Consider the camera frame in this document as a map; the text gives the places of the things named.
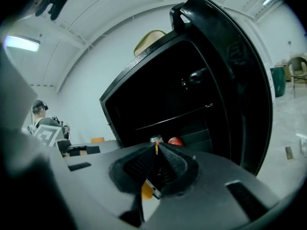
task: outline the concrete floor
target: concrete floor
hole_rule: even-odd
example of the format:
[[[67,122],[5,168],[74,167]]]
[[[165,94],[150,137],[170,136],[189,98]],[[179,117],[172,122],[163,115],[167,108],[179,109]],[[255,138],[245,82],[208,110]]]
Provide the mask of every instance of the concrete floor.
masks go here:
[[[300,137],[307,136],[307,88],[287,83],[285,95],[276,98],[273,129],[267,155],[258,178],[268,185],[279,198],[296,190],[305,180],[307,157],[300,152]],[[293,159],[288,160],[285,147],[292,148]]]

